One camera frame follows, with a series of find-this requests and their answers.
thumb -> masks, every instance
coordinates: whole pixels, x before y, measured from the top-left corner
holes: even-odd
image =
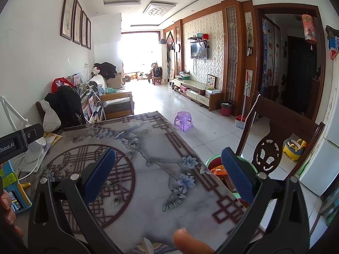
[[[183,254],[213,254],[209,245],[193,238],[185,228],[178,229],[173,234],[173,241]]]

patterned wallpaper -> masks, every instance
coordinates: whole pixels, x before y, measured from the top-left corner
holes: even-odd
[[[197,74],[193,73],[193,60],[190,57],[189,37],[196,35],[198,32],[209,35],[208,59],[197,60]],[[206,84],[207,75],[211,74],[217,77],[217,89],[222,89],[222,77],[224,72],[224,27],[222,22],[222,12],[218,11],[191,22],[183,24],[184,34],[184,62],[185,70],[190,72],[190,79]]]

purple stool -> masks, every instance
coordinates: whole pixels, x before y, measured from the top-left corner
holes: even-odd
[[[185,111],[177,112],[177,115],[174,118],[173,124],[174,124],[174,127],[179,127],[184,132],[186,132],[189,127],[193,126],[192,117],[189,112],[185,112]]]

silver screw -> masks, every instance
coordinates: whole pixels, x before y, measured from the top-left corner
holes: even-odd
[[[47,178],[45,178],[45,177],[41,178],[41,180],[40,180],[41,184],[45,184],[46,182],[47,182]]]
[[[80,175],[78,173],[71,174],[71,180],[76,181]]]
[[[267,179],[267,175],[264,172],[258,173],[258,178],[259,179]]]
[[[298,182],[298,179],[295,176],[290,177],[289,180],[292,181],[293,183]]]

chair back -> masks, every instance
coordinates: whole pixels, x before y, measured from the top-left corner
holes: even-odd
[[[289,173],[289,176],[296,174],[314,148],[325,124],[321,122],[317,125],[301,114],[262,97],[259,92],[254,92],[251,108],[253,109],[247,117],[236,155],[240,156],[245,147],[256,112],[256,114],[270,119],[270,132],[257,144],[252,164],[258,172],[264,172],[267,175],[272,173],[281,161],[284,141],[292,134],[295,134],[308,143],[304,153],[294,169]]]

